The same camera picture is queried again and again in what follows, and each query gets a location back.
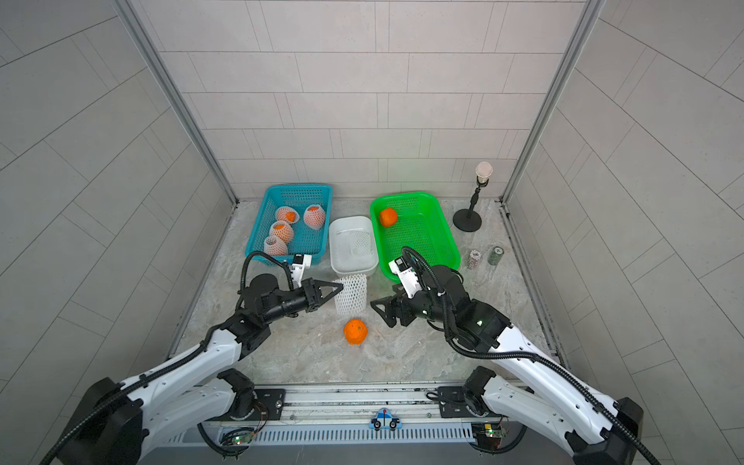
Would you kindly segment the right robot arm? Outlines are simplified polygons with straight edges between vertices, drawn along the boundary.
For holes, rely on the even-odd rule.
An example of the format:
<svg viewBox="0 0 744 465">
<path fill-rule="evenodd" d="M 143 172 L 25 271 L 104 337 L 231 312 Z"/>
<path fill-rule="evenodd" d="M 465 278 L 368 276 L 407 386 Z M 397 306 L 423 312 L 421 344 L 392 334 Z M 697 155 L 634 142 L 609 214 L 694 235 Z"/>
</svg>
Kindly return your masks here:
<svg viewBox="0 0 744 465">
<path fill-rule="evenodd" d="M 458 271 L 430 265 L 408 246 L 387 266 L 399 284 L 393 296 L 370 305 L 389 327 L 424 319 L 441 329 L 457 354 L 493 362 L 527 385 L 512 387 L 493 370 L 477 367 L 463 387 L 472 414 L 515 420 L 550 439 L 577 464 L 631 464 L 637 455 L 657 463 L 641 442 L 639 404 L 597 391 L 549 358 L 506 315 L 470 298 Z"/>
</svg>

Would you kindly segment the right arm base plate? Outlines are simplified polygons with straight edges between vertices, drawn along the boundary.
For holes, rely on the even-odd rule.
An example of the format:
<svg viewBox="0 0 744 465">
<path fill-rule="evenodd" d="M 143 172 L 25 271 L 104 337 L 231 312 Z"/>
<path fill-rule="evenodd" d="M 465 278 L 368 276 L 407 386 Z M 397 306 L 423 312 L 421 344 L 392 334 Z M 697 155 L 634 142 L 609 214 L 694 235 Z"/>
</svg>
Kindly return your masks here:
<svg viewBox="0 0 744 465">
<path fill-rule="evenodd" d="M 466 387 L 441 386 L 433 393 L 443 419 L 480 418 L 488 413 L 482 399 Z"/>
</svg>

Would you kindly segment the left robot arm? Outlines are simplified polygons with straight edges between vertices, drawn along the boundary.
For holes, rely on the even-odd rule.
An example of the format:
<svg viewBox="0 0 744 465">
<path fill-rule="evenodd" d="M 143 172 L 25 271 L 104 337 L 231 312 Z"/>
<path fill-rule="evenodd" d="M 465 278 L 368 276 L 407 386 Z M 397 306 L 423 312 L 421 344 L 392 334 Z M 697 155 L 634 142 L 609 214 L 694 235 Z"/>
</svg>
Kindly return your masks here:
<svg viewBox="0 0 744 465">
<path fill-rule="evenodd" d="M 253 384 L 234 364 L 256 351 L 271 323 L 311 313 L 333 300 L 343 284 L 306 278 L 280 289 L 269 273 L 245 278 L 231 317 L 207 330 L 190 350 L 121 382 L 106 377 L 91 386 L 42 461 L 50 464 L 136 464 L 152 449 L 194 424 L 228 413 L 253 397 Z"/>
</svg>

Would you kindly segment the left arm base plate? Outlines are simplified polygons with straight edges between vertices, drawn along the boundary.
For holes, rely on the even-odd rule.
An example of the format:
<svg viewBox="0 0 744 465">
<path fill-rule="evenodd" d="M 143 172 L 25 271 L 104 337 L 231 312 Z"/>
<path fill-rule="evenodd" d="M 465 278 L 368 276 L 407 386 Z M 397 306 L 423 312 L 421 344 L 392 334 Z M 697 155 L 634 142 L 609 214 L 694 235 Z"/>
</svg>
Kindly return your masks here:
<svg viewBox="0 0 744 465">
<path fill-rule="evenodd" d="M 284 389 L 246 389 L 236 395 L 227 416 L 236 422 L 279 420 L 285 397 Z"/>
</svg>

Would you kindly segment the white foam net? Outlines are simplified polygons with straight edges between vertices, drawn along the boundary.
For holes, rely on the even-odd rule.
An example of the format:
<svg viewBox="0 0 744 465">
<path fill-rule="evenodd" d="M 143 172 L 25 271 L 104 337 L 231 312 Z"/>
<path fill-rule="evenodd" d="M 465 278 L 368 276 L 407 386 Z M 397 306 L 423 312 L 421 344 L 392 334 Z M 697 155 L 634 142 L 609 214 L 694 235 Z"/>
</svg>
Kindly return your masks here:
<svg viewBox="0 0 744 465">
<path fill-rule="evenodd" d="M 340 263 L 351 269 L 364 269 L 374 262 L 370 235 L 364 231 L 339 234 Z"/>
<path fill-rule="evenodd" d="M 362 273 L 343 276 L 335 280 L 343 289 L 334 298 L 336 312 L 342 317 L 356 317 L 367 306 L 367 276 Z"/>
</svg>

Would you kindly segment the netted orange front corner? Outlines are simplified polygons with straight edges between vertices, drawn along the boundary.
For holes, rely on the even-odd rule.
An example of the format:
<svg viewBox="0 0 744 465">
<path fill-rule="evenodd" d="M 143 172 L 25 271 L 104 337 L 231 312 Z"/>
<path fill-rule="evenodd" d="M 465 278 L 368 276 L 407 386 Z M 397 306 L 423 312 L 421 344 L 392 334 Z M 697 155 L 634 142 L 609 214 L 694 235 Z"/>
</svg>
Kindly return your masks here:
<svg viewBox="0 0 744 465">
<path fill-rule="evenodd" d="M 288 244 L 278 236 L 268 236 L 263 242 L 263 251 L 272 257 L 289 255 Z"/>
</svg>

